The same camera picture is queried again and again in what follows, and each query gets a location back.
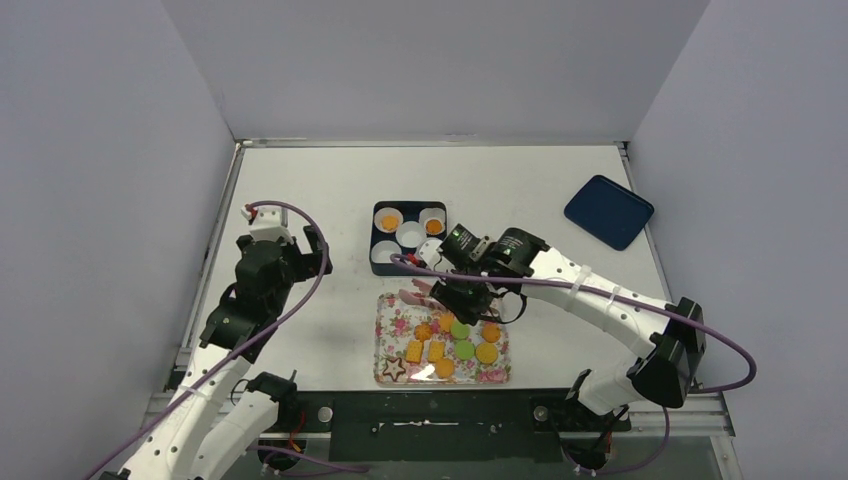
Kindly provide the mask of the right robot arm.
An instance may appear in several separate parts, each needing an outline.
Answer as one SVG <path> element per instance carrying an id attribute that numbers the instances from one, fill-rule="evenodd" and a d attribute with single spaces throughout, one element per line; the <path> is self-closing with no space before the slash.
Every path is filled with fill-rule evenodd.
<path id="1" fill-rule="evenodd" d="M 524 314 L 503 303 L 515 294 L 585 321 L 622 346 L 620 363 L 581 371 L 569 391 L 568 419 L 589 428 L 636 401 L 684 403 L 705 346 L 700 308 L 626 289 L 518 228 L 497 240 L 457 226 L 420 247 L 418 264 L 441 279 L 412 290 L 367 291 L 345 275 L 297 321 L 295 345 L 312 388 L 502 385 L 516 359 L 508 324 Z"/>

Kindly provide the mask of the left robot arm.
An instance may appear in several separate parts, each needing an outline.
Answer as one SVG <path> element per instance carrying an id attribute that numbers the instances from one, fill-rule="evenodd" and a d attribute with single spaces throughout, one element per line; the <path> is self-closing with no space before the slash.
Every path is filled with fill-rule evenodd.
<path id="1" fill-rule="evenodd" d="M 332 271 L 323 232 L 307 225 L 310 252 L 301 251 L 283 225 L 253 222 L 238 238 L 235 280 L 221 294 L 193 349 L 183 380 L 167 406 L 144 426 L 136 451 L 103 479 L 218 479 L 269 427 L 284 430 L 298 419 L 296 385 L 275 374 L 248 381 L 248 395 L 223 420 L 226 397 L 244 380 L 269 337 L 293 311 L 292 287 L 311 281 L 313 295 Z"/>

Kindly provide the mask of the pink cat paw tongs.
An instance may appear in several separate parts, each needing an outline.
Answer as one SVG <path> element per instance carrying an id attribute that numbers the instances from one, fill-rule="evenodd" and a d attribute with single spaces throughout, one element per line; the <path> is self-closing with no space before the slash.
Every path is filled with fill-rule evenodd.
<path id="1" fill-rule="evenodd" d="M 421 306 L 439 312 L 447 312 L 448 309 L 438 300 L 431 296 L 434 285 L 427 281 L 413 278 L 410 288 L 401 288 L 398 297 L 407 305 Z"/>

